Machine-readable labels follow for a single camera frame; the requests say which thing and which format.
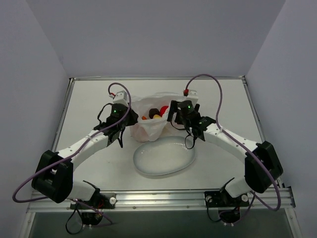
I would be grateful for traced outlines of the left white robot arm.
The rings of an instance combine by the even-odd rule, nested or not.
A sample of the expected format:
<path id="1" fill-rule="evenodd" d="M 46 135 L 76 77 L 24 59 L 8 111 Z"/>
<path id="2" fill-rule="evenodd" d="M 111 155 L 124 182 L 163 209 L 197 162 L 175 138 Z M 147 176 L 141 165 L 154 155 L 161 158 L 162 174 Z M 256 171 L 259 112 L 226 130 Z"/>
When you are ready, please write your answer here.
<path id="1" fill-rule="evenodd" d="M 87 181 L 75 181 L 73 174 L 92 155 L 117 140 L 121 141 L 125 128 L 137 121 L 138 115 L 132 108 L 112 104 L 106 120 L 99 121 L 84 138 L 65 149 L 48 150 L 42 154 L 31 186 L 55 203 L 76 199 L 89 208 L 96 207 L 100 201 L 100 189 Z"/>

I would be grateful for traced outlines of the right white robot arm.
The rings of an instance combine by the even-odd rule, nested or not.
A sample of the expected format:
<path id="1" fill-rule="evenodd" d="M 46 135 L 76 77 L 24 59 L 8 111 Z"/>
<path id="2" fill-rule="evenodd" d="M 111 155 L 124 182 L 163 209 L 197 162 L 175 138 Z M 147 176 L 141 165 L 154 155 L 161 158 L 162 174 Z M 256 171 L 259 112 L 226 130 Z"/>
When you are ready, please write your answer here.
<path id="1" fill-rule="evenodd" d="M 264 193 L 272 182 L 283 174 L 283 168 L 274 146 L 264 141 L 257 143 L 225 130 L 210 117 L 203 117 L 199 107 L 192 101 L 172 100 L 168 112 L 168 121 L 175 117 L 175 123 L 183 125 L 190 136 L 214 144 L 244 164 L 244 175 L 233 178 L 222 186 L 220 199 L 230 205 L 238 196 L 254 191 Z"/>

